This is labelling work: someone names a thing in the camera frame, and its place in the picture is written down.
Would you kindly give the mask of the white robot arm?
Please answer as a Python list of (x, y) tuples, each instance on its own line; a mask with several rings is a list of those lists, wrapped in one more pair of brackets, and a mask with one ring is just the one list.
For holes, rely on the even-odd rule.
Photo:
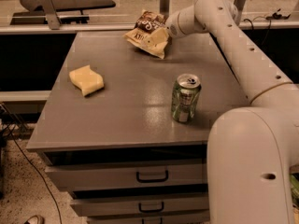
[(213, 124), (207, 141), (210, 224), (295, 224), (290, 169), (299, 159), (299, 89), (235, 22), (227, 0), (194, 0), (172, 14), (173, 38), (215, 38), (249, 106)]

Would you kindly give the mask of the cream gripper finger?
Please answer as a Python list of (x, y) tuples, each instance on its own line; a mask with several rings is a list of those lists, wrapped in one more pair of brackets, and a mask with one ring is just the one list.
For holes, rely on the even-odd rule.
[(158, 28), (144, 39), (147, 47), (153, 47), (168, 41), (168, 32), (165, 28)]

